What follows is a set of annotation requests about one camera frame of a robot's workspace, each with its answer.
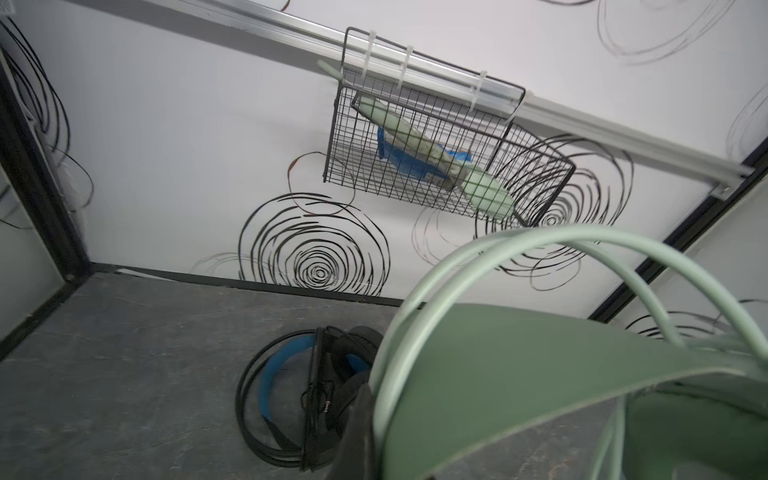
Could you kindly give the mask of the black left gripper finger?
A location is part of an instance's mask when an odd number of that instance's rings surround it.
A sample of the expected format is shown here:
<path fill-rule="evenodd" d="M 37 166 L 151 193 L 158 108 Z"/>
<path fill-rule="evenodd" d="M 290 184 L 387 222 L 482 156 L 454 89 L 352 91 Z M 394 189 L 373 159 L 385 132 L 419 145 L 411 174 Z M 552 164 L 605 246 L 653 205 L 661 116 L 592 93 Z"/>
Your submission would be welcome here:
<path fill-rule="evenodd" d="M 374 397 L 367 384 L 358 391 L 351 415 L 335 454 L 327 480 L 371 480 L 375 478 L 373 436 Z"/>

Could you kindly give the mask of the black gaming headphones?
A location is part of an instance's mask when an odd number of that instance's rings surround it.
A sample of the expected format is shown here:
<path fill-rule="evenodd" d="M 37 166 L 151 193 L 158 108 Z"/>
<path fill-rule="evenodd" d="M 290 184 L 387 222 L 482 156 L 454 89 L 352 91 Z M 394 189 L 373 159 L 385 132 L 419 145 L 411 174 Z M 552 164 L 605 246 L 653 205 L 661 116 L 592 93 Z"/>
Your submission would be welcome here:
<path fill-rule="evenodd" d="M 279 468 L 315 471 L 332 463 L 360 389 L 368 382 L 383 335 L 367 326 L 298 330 L 263 347 L 241 374 L 235 394 L 235 419 L 248 449 Z M 295 357 L 309 363 L 304 390 L 291 405 L 298 409 L 301 438 L 289 437 L 273 415 L 273 386 Z M 246 407 L 257 387 L 256 414 L 274 444 L 262 441 L 248 426 Z"/>

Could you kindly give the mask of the mint green headphones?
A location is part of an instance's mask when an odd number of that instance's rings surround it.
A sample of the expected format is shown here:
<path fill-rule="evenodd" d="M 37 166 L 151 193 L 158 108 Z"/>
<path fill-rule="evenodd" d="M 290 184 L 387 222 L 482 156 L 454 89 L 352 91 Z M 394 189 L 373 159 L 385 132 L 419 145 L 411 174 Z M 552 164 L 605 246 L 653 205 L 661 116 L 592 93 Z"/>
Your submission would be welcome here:
<path fill-rule="evenodd" d="M 608 267 L 645 304 L 651 339 L 589 320 L 464 304 L 503 262 L 561 244 Z M 606 251 L 668 266 L 730 324 L 687 339 L 649 285 Z M 517 432 L 607 400 L 615 404 L 590 478 L 672 479 L 700 463 L 734 479 L 767 475 L 767 339 L 742 304 L 681 252 L 610 227 L 492 234 L 434 267 L 392 320 L 375 360 L 372 436 L 379 475 L 425 479 Z"/>

